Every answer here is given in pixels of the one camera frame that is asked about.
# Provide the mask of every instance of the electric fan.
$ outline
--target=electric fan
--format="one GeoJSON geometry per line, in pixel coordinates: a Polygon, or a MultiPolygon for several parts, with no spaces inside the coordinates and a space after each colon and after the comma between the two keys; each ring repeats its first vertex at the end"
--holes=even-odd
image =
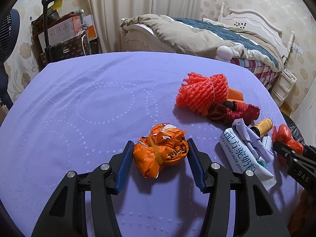
{"type": "Polygon", "coordinates": [[[11,109],[13,102],[8,94],[9,78],[5,72],[4,62],[10,57],[15,47],[20,28],[20,15],[12,9],[0,27],[0,100],[11,109]]]}

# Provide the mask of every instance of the black trash bag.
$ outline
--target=black trash bag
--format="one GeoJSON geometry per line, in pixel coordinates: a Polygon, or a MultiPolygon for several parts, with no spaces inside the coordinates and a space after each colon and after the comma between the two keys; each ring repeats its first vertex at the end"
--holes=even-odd
{"type": "Polygon", "coordinates": [[[282,111],[281,111],[281,113],[284,117],[286,124],[288,125],[288,127],[291,130],[293,139],[295,141],[300,142],[301,144],[305,144],[304,138],[303,138],[300,130],[298,129],[297,125],[293,122],[293,120],[288,115],[284,114],[282,111]]]}

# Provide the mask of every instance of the bottle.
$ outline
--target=bottle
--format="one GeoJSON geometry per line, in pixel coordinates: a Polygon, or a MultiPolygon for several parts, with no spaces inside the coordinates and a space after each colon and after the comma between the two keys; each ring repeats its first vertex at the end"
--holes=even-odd
{"type": "Polygon", "coordinates": [[[255,132],[260,138],[265,136],[273,127],[273,122],[270,118],[265,118],[259,123],[252,126],[250,129],[255,132]]]}

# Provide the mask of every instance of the wooden floor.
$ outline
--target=wooden floor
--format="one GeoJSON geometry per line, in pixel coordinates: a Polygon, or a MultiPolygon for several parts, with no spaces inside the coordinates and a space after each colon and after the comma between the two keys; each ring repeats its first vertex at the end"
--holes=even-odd
{"type": "Polygon", "coordinates": [[[285,113],[286,115],[290,116],[292,113],[292,109],[290,108],[290,106],[284,102],[280,107],[279,107],[280,111],[282,111],[283,113],[285,113]]]}

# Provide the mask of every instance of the yellow bottle label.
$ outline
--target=yellow bottle label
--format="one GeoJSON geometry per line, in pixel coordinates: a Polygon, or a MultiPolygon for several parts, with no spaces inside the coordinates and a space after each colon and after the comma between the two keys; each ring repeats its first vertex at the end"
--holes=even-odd
{"type": "Polygon", "coordinates": [[[266,135],[266,133],[272,129],[273,123],[272,123],[271,119],[265,118],[264,120],[255,124],[254,127],[256,127],[259,130],[260,138],[261,138],[262,136],[266,135]]]}

